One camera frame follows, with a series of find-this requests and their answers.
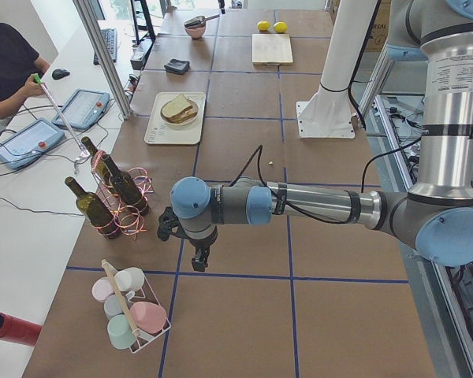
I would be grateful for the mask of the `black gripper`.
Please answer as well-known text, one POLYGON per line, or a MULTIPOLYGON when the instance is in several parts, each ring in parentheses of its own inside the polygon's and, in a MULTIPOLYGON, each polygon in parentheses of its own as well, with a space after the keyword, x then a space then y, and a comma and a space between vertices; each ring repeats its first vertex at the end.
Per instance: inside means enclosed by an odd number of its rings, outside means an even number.
POLYGON ((192 268, 196 272, 204 272, 208 267, 209 247, 217 240, 217 228, 214 228, 213 231, 201 239, 191 237, 183 229, 178 217, 173 212, 173 208, 167 206, 158 218, 157 237, 166 242, 170 236, 187 239, 196 248, 195 255, 192 258, 192 268))

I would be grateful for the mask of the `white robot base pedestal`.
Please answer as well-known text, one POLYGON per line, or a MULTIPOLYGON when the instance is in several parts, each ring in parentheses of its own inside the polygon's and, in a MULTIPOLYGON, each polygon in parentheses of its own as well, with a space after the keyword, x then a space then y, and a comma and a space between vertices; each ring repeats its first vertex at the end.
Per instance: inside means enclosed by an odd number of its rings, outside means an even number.
POLYGON ((300 138, 355 137, 348 93, 378 7, 378 0, 339 3, 318 91, 309 101, 296 104, 300 138))

